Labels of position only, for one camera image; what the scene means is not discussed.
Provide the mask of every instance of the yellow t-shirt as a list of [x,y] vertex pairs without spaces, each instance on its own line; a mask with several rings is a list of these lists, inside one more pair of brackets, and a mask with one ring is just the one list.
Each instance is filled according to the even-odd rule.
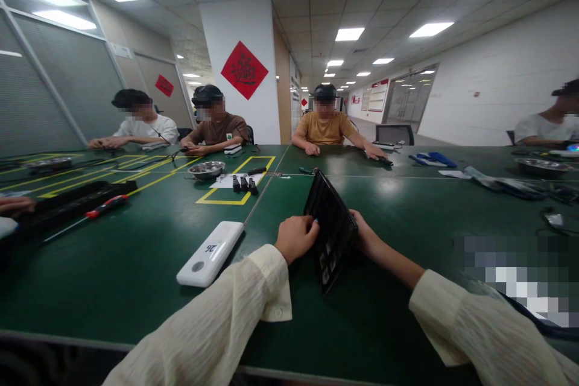
[[297,128],[305,133],[308,142],[317,145],[343,145],[344,136],[356,132],[348,116],[342,112],[336,112],[327,122],[322,122],[317,112],[307,113]]

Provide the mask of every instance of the chair backrest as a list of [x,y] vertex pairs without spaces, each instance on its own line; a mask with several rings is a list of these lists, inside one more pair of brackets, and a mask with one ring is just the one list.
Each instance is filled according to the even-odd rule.
[[511,144],[516,145],[514,142],[514,130],[507,130],[507,136],[511,139]]
[[396,143],[404,141],[405,145],[414,145],[414,134],[409,124],[381,124],[376,126],[376,142]]
[[250,145],[255,145],[255,141],[253,140],[253,128],[249,125],[247,126],[247,137],[249,140],[247,141]]

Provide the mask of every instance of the red handle screwdriver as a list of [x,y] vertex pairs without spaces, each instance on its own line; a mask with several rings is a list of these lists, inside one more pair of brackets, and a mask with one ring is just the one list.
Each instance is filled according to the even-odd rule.
[[88,213],[86,213],[85,214],[86,217],[83,217],[81,220],[77,221],[76,223],[73,223],[70,226],[65,227],[62,231],[59,231],[56,234],[48,237],[46,240],[44,240],[42,242],[42,244],[43,245],[46,244],[48,241],[52,240],[53,238],[58,237],[63,232],[68,231],[71,227],[74,227],[77,224],[80,224],[85,220],[88,220],[88,219],[94,220],[97,217],[100,217],[103,214],[106,214],[109,211],[114,210],[115,208],[118,208],[118,207],[125,205],[127,203],[127,199],[128,199],[127,195],[119,195],[119,196],[115,196],[115,197],[107,200],[104,204],[99,205],[93,211],[89,211]]

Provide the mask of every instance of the white t-shirt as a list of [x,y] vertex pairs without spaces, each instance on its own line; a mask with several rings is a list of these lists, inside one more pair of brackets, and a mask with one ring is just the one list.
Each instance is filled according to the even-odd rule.
[[579,118],[565,116],[562,124],[553,124],[541,115],[531,115],[523,118],[514,130],[514,142],[537,136],[540,139],[570,140],[579,137]]
[[169,143],[177,143],[177,139],[179,138],[177,124],[171,118],[167,118],[166,116],[161,115],[157,115],[157,119],[155,119],[150,124],[147,124],[146,122],[143,122],[139,119],[135,119],[132,116],[127,116],[127,118],[121,123],[121,128],[119,128],[119,130],[113,134],[113,136],[158,138],[159,135],[155,132],[155,130],[157,130],[165,140],[168,140]]

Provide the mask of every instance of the brown t-shirt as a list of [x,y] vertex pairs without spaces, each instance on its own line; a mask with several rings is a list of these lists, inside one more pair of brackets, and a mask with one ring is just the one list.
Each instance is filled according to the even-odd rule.
[[248,140],[247,124],[241,116],[227,112],[223,122],[203,121],[197,125],[196,130],[187,136],[195,144],[205,141],[206,145],[227,142],[234,137],[243,138],[245,143]]
[[318,145],[343,145],[344,136],[356,132],[351,120],[342,112],[336,112],[327,122],[322,122],[317,112],[306,113],[297,129],[304,132],[308,142]]

